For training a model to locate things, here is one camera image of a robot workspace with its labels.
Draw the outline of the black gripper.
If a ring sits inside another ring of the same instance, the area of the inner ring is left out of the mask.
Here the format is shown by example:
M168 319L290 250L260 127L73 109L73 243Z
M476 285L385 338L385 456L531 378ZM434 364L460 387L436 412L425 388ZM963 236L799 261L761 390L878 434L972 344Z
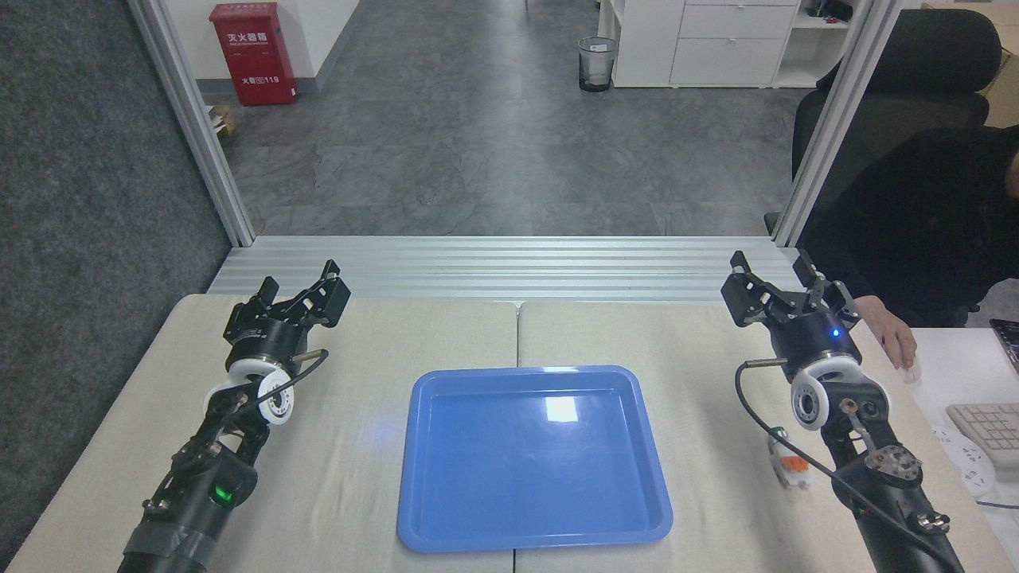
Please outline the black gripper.
M721 296L736 326L769 323L772 348L786 375L796 375L809 364L836 355L862 362L861 352L850 330L861 319L859 309L845 284L828 280L807 251L798 251L795 275L806 289L802 315L774 322L786 315L786 295L774 283L754 275L745 254L735 251L729 259L732 271L721 287Z
M266 276L250 300L233 307L223 333L232 346L225 362L227 370L243 359L276 363L284 370L298 369L294 356L308 349L308 329L316 324L327 329L335 327L352 297L334 260L326 261L320 279L313 287L278 303L282 322L262 318L271 309L277 293L276 280Z

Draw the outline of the person's hand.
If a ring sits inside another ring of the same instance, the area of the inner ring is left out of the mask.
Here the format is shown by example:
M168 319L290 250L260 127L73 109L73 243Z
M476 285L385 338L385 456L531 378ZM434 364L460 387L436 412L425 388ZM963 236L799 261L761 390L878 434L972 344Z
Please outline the person's hand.
M884 302L873 294L856 297L853 301L892 366L906 370L914 368L918 345L911 327L889 311Z

